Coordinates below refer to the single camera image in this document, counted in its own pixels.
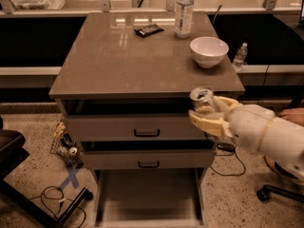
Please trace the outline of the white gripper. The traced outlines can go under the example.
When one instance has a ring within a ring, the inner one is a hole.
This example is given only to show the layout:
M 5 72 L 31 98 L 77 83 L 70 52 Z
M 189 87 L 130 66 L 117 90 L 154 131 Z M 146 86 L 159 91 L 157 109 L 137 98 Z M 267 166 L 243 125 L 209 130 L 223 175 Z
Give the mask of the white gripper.
M 189 111 L 190 123 L 215 137 L 233 136 L 238 147 L 266 154 L 264 138 L 275 113 L 257 104 L 244 104 L 222 96 L 214 96 L 215 112 L 203 115 Z

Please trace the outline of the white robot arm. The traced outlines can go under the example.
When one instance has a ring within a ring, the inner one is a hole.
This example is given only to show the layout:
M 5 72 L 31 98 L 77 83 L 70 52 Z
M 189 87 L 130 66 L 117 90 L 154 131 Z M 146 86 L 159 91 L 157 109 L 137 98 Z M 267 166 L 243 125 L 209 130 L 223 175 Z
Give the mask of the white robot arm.
M 219 96 L 191 98 L 191 124 L 251 152 L 261 152 L 283 170 L 304 179 L 304 127 L 278 118 L 257 104 Z

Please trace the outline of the person hand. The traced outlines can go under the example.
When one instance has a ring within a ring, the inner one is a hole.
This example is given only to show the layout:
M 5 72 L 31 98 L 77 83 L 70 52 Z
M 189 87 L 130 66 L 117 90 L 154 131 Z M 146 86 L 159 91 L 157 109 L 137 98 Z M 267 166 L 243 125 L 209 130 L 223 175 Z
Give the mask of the person hand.
M 277 116 L 286 121 L 304 126 L 304 107 L 284 109 Z

